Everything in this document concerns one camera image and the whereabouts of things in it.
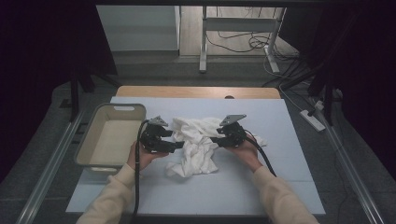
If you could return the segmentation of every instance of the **power strip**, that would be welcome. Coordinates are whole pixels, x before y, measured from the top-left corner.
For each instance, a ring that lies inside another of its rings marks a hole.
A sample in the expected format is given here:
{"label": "power strip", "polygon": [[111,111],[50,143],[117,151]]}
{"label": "power strip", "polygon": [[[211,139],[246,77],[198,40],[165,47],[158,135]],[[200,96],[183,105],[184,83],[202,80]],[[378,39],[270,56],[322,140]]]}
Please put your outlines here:
{"label": "power strip", "polygon": [[325,130],[326,128],[323,126],[323,124],[320,123],[320,121],[317,120],[317,118],[315,118],[314,116],[308,116],[308,111],[307,110],[303,110],[300,112],[300,115],[306,119],[306,121],[308,121],[308,123],[310,123],[312,125],[312,127],[315,128],[315,130],[317,130],[318,132],[321,132],[323,130]]}

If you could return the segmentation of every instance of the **white cloth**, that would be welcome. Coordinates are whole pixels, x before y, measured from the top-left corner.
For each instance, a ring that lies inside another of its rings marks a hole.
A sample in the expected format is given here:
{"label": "white cloth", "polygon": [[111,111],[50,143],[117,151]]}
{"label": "white cloth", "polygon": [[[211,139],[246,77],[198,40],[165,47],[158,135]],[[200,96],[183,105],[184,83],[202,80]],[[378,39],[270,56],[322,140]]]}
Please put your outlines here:
{"label": "white cloth", "polygon": [[[210,137],[224,137],[217,132],[222,119],[184,119],[174,118],[173,131],[176,141],[185,141],[183,146],[184,157],[180,164],[169,162],[166,165],[168,175],[178,174],[182,177],[190,177],[198,174],[210,174],[219,168],[212,161],[214,149],[218,144],[213,143]],[[260,137],[255,136],[260,146],[266,143]]]}

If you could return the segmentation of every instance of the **person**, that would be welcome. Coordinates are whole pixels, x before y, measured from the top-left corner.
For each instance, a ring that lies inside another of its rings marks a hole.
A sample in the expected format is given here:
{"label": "person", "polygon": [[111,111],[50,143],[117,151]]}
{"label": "person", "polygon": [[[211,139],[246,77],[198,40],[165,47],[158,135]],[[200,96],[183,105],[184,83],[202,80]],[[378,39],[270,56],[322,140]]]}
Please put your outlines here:
{"label": "person", "polygon": [[[134,197],[134,149],[131,146],[128,161],[116,175],[108,177],[108,183],[99,196],[88,206],[77,224],[119,223],[122,212]],[[266,214],[274,223],[318,223],[293,192],[285,180],[275,177],[258,159],[258,151],[248,141],[239,147],[226,147],[253,172],[253,183],[260,192],[260,200]],[[151,161],[168,153],[149,153],[140,144],[140,170]]]}

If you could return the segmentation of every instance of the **wire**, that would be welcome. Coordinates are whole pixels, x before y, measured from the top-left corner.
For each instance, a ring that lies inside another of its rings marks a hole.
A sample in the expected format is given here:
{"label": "wire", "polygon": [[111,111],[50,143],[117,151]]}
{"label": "wire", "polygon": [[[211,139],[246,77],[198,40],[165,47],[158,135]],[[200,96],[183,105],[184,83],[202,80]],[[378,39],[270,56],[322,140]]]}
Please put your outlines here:
{"label": "wire", "polygon": [[292,65],[297,61],[297,59],[294,59],[294,61],[289,65],[289,67],[286,69],[286,71],[285,71],[282,75],[280,75],[280,74],[275,74],[275,73],[272,73],[272,72],[268,71],[268,69],[267,69],[266,66],[265,66],[265,61],[267,60],[267,58],[268,58],[267,56],[265,56],[265,58],[264,58],[264,66],[263,66],[263,67],[264,67],[264,70],[265,70],[269,75],[275,76],[276,78],[264,82],[264,83],[262,84],[262,87],[265,87],[265,86],[268,85],[269,83],[274,82],[274,81],[277,81],[277,80],[279,80],[280,78],[283,78],[283,79],[290,79],[290,77],[293,75],[293,72],[295,71],[296,68],[294,68],[287,76],[286,76],[286,74],[289,72],[289,70],[291,69]]}
{"label": "wire", "polygon": [[139,127],[139,131],[137,132],[136,145],[134,148],[134,212],[132,214],[132,221],[137,215],[137,210],[139,208],[139,177],[140,177],[140,135],[142,133],[143,126],[149,122],[148,119],[145,119]]}
{"label": "wire", "polygon": [[245,10],[247,10],[247,14],[245,15],[244,18],[246,18],[250,13],[251,13],[250,17],[253,17],[253,7],[245,7]]}
{"label": "wire", "polygon": [[257,139],[254,137],[253,133],[251,133],[250,131],[245,129],[245,132],[249,133],[251,135],[251,137],[254,139],[254,141],[257,142]]}
{"label": "wire", "polygon": [[276,8],[274,8],[274,14],[273,14],[273,18],[274,18],[274,16],[275,16],[275,13],[276,13],[276,9],[277,9],[277,7],[276,7]]}
{"label": "wire", "polygon": [[287,61],[287,60],[292,60],[292,59],[301,59],[302,57],[300,56],[300,53],[298,51],[296,51],[294,48],[294,53],[292,55],[284,55],[282,54],[278,49],[277,49],[277,45],[274,45],[274,56],[276,56],[279,60],[282,61]]}
{"label": "wire", "polygon": [[[264,42],[258,38],[266,38],[267,40]],[[270,38],[271,38],[271,34],[269,34],[268,36],[264,36],[264,35],[253,35],[253,33],[251,33],[251,38],[248,40],[248,44],[250,45],[251,48],[263,49],[268,44]]]}
{"label": "wire", "polygon": [[253,51],[253,50],[254,50],[254,48],[253,48],[253,49],[246,49],[246,50],[229,49],[229,48],[227,48],[227,47],[225,47],[225,46],[212,43],[212,41],[210,41],[210,39],[209,39],[209,37],[208,37],[207,35],[206,35],[206,39],[207,39],[207,41],[208,41],[210,44],[212,44],[212,45],[214,45],[214,46],[217,46],[217,47],[220,47],[220,48],[223,48],[223,49],[227,49],[227,50],[230,50],[230,51],[236,52],[236,53],[245,53],[245,52],[250,52],[250,51]]}
{"label": "wire", "polygon": [[312,108],[315,109],[315,107],[314,107],[313,105],[311,105],[311,103],[309,103],[309,101],[306,100],[301,94],[299,94],[299,93],[297,93],[297,92],[295,92],[295,91],[293,91],[293,90],[290,90],[290,91],[292,91],[294,94],[296,94],[297,96],[299,96],[300,98],[302,98],[309,106],[311,106]]}
{"label": "wire", "polygon": [[[314,100],[312,97],[309,97],[309,99],[312,101],[313,104],[316,103],[315,100]],[[335,112],[336,112],[335,117],[336,117],[336,119],[337,119],[337,123],[340,125],[340,133],[341,133],[341,139],[342,139],[342,140],[341,140],[341,145],[338,146],[338,148],[334,150],[333,165],[334,165],[335,170],[337,171],[338,176],[339,176],[340,179],[341,179],[341,182],[343,183],[343,189],[344,189],[344,192],[346,193],[346,196],[344,197],[343,201],[340,202],[340,204],[338,205],[338,208],[337,208],[337,222],[336,222],[336,223],[340,223],[340,211],[341,211],[341,208],[342,208],[342,206],[344,205],[344,203],[347,201],[347,198],[349,197],[349,193],[348,193],[348,190],[347,190],[346,181],[345,181],[345,179],[343,178],[343,176],[341,175],[341,171],[340,171],[339,168],[337,167],[337,153],[340,151],[340,148],[342,148],[342,147],[344,146],[344,144],[345,144],[345,142],[344,142],[345,137],[344,137],[343,129],[342,129],[341,124],[340,124],[340,122],[339,122],[339,118],[338,118],[338,117],[339,117],[339,114],[337,113],[337,110],[335,110]]]}
{"label": "wire", "polygon": [[240,34],[240,35],[222,36],[222,35],[220,35],[220,31],[218,31],[218,34],[219,34],[219,37],[224,38],[224,39],[228,39],[228,38],[238,37],[238,36],[241,36],[241,35],[263,34],[263,32],[250,32],[250,33],[244,33],[244,34]]}
{"label": "wire", "polygon": [[268,160],[267,156],[264,153],[264,150],[262,150],[262,148],[259,146],[259,144],[257,144],[257,142],[255,142],[254,140],[245,137],[245,140],[247,140],[249,143],[251,143],[253,146],[255,146],[257,148],[257,150],[260,152],[260,154],[262,154],[262,158],[265,160],[265,163],[267,164],[268,170],[270,170],[271,174],[273,174],[274,176],[276,176],[274,169],[271,166],[270,161]]}
{"label": "wire", "polygon": [[289,96],[288,96],[285,92],[283,92],[283,90],[282,90],[282,85],[279,85],[279,89],[280,89],[280,91],[286,96],[286,98],[287,98],[293,105],[295,105],[298,109],[300,109],[300,111],[303,111],[299,106],[297,106],[297,104],[295,104],[295,103],[289,98]]}
{"label": "wire", "polygon": [[260,7],[259,16],[257,17],[259,18],[261,14],[262,14],[262,7]]}
{"label": "wire", "polygon": [[300,65],[303,63],[303,61],[299,61],[297,66],[295,66],[286,77],[282,78],[282,80],[280,80],[280,82],[277,84],[276,88],[279,89],[279,86],[285,81],[285,79],[287,78],[291,78],[294,75],[294,72],[297,70],[297,68],[300,67]]}
{"label": "wire", "polygon": [[[222,17],[222,11],[221,11],[221,8],[220,7],[216,7],[216,17],[218,17],[219,16],[219,13],[221,14],[220,16]],[[221,37],[221,38],[225,38],[225,39],[228,39],[228,38],[234,38],[234,37],[238,37],[238,36],[242,36],[242,35],[250,35],[251,33],[245,33],[245,34],[240,34],[240,35],[230,35],[230,36],[222,36],[221,34],[220,34],[220,31],[218,31],[218,35],[219,35],[219,37]]]}

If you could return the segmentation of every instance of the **dark curtain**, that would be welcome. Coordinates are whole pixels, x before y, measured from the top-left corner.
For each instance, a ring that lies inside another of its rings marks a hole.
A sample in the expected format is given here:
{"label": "dark curtain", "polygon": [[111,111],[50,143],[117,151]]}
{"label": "dark curtain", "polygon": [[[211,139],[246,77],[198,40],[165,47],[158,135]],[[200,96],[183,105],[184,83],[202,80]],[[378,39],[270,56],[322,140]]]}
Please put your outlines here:
{"label": "dark curtain", "polygon": [[1,1],[1,180],[45,117],[71,70],[93,91],[90,74],[117,74],[94,3]]}
{"label": "dark curtain", "polygon": [[[282,24],[285,31],[280,32],[302,51],[311,67],[331,49],[350,8],[316,10],[320,9],[287,11]],[[334,77],[334,87],[344,95],[344,115],[396,179],[395,11],[392,1],[363,3],[328,72]],[[304,31],[308,31],[307,39],[301,39]],[[315,80],[324,83],[324,75],[317,73]]]}

